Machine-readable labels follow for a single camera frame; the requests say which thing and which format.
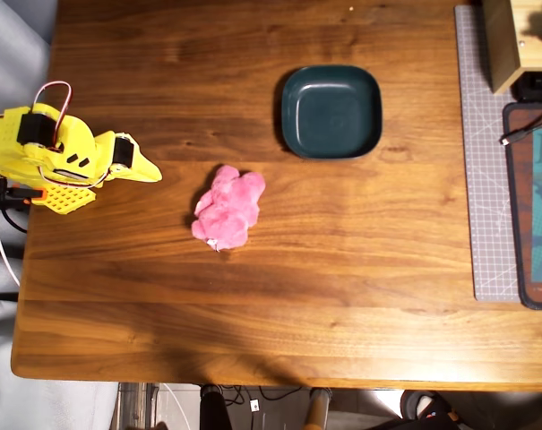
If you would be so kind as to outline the yellow gripper body black servo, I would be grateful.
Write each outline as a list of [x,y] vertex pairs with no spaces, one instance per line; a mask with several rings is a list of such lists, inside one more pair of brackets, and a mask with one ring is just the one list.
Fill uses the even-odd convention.
[[97,159],[95,178],[110,178],[112,166],[131,168],[133,159],[132,138],[125,133],[108,131],[95,137]]

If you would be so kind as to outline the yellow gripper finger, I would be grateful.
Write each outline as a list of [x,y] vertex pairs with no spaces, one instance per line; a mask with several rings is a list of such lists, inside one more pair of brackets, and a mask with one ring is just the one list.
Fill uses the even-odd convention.
[[141,152],[140,146],[135,139],[131,139],[133,144],[133,159],[132,159],[132,169],[143,170],[145,168],[158,168],[151,161],[149,161]]
[[161,180],[161,172],[158,168],[132,169],[123,166],[112,166],[110,168],[112,179],[123,179],[141,183],[157,183]]

